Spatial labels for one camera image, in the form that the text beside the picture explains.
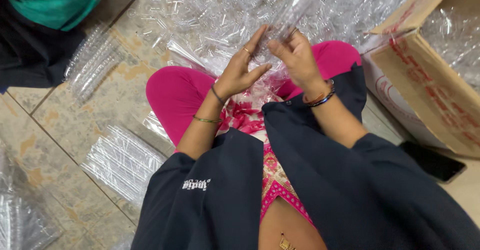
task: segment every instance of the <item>pink embroidered top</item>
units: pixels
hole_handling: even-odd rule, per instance
[[[278,96],[271,94],[266,101],[282,101]],[[223,119],[217,135],[223,134],[230,127],[254,136],[263,142],[263,181],[261,191],[260,222],[268,207],[275,198],[281,197],[294,207],[310,224],[312,220],[290,184],[285,171],[277,160],[265,129],[264,117],[261,108],[253,108],[255,101],[249,93],[237,94],[231,97],[220,118]]]

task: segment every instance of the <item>dark pants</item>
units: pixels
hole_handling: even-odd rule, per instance
[[[0,0],[0,88],[61,84],[65,68],[84,37],[79,28],[64,32],[34,23],[8,0]]]

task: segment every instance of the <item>bracelet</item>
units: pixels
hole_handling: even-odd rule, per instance
[[[321,99],[319,102],[317,103],[314,103],[314,104],[307,104],[308,107],[316,107],[316,106],[319,106],[321,104],[324,104],[325,102],[327,102],[331,97],[333,97],[333,95],[335,94],[335,88],[333,87],[332,88],[332,91],[330,91],[330,93],[323,99]]]
[[[195,115],[193,115],[193,117],[198,120],[198,121],[203,121],[203,122],[210,122],[210,123],[219,123],[219,122],[222,122],[223,119],[219,119],[219,120],[209,120],[209,119],[203,119],[203,118],[197,118],[195,117]]]
[[[325,80],[325,83],[327,83],[328,87],[330,89],[333,88],[333,80],[332,79],[329,79],[329,80]],[[320,95],[318,95],[318,97],[316,97],[313,101],[309,101],[308,98],[307,98],[307,95],[303,95],[303,103],[306,104],[306,105],[312,105],[312,104],[315,104],[315,103],[318,103],[320,100],[322,100],[324,98],[324,94],[323,93],[320,93]]]
[[[213,84],[210,86],[210,87],[212,88],[213,95],[215,95],[215,97],[220,101],[220,103],[221,103],[222,105],[225,105],[225,102],[222,101],[222,99],[221,99],[221,98],[217,95],[217,93],[215,92],[215,89],[213,89],[213,85],[214,85],[214,84],[215,84],[215,83],[213,83]]]

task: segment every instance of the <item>knee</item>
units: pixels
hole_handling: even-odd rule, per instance
[[[314,45],[313,49],[316,48],[330,58],[348,61],[348,63],[351,62],[351,65],[353,65],[354,62],[356,62],[358,66],[362,65],[360,53],[351,44],[342,41],[327,41]]]
[[[171,86],[183,78],[181,67],[167,66],[156,71],[147,81],[145,92],[147,98],[152,95],[159,95],[162,92],[169,91]]]

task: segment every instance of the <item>plastic wrap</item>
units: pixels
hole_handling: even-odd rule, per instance
[[[422,35],[480,93],[480,19],[464,16],[454,8],[438,9],[425,21]]]
[[[271,61],[274,56],[268,50],[267,43],[273,39],[284,42],[314,1],[287,0],[263,34],[257,50],[252,55],[253,62],[260,65]]]
[[[131,234],[122,236],[120,242],[114,247],[111,247],[110,250],[130,250],[132,247],[132,242],[134,241],[134,236],[135,233],[133,232]]]
[[[88,100],[108,71],[117,65],[118,47],[107,28],[97,26],[75,51],[65,71],[65,81],[78,105]]]
[[[312,44],[341,40],[359,47],[369,31],[384,21],[406,0],[141,0],[129,10],[138,22],[138,33],[149,45],[173,51],[169,65],[200,65],[195,68],[219,76],[235,54],[262,25],[271,24],[255,56],[257,63],[273,64],[249,96],[268,100],[263,92],[276,92],[288,75],[279,60],[269,57],[266,42],[284,39],[296,26]],[[176,51],[181,46],[185,52]]]
[[[27,200],[24,186],[14,184],[14,170],[0,144],[0,249],[43,249],[61,232],[33,200]]]
[[[160,123],[159,119],[157,118],[157,116],[153,111],[150,111],[150,113],[148,113],[148,117],[146,117],[143,120],[142,124],[145,127],[147,127],[147,129],[152,130],[155,134],[162,136],[169,142],[172,142],[172,140],[165,132],[165,129],[163,128],[162,124]]]
[[[120,126],[108,126],[80,167],[141,208],[150,177],[167,159]]]

